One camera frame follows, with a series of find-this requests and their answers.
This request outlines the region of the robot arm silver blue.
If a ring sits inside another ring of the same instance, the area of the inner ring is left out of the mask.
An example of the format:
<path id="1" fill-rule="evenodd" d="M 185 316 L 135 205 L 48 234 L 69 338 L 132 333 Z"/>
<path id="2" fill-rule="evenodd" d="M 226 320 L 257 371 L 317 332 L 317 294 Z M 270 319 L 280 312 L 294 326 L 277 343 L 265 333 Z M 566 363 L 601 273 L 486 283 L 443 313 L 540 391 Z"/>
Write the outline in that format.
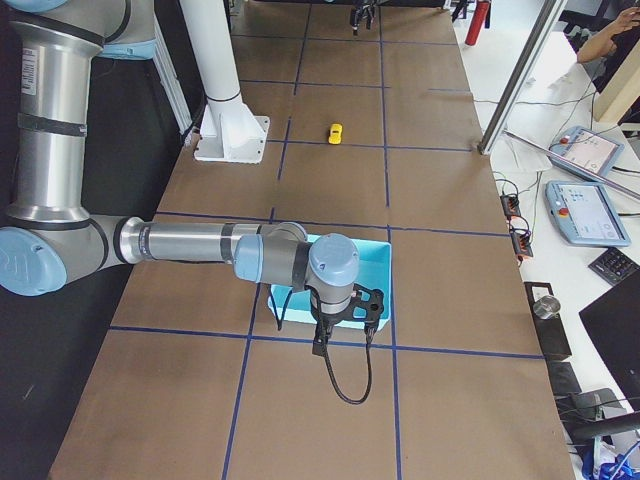
<path id="1" fill-rule="evenodd" d="M 16 195 L 1 231 L 1 283 L 37 296 L 118 264 L 217 262 L 237 277 L 308 291 L 322 355 L 332 328 L 360 320 L 359 253 L 341 234 L 310 240 L 298 224 L 155 223 L 91 215 L 81 204 L 91 62 L 149 59 L 150 1 L 15 1 L 22 40 Z"/>

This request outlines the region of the person forearm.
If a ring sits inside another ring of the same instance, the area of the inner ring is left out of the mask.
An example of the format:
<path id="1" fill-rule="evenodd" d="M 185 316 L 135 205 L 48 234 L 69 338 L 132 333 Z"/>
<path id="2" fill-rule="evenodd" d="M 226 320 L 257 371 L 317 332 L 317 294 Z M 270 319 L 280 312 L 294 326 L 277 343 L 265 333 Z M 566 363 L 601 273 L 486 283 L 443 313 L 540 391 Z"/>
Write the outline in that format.
<path id="1" fill-rule="evenodd" d="M 639 26 L 639 8 L 623 10 L 617 18 L 589 38 L 577 53 L 577 62 L 584 64 L 607 56 L 617 49 L 615 41 L 626 32 Z"/>

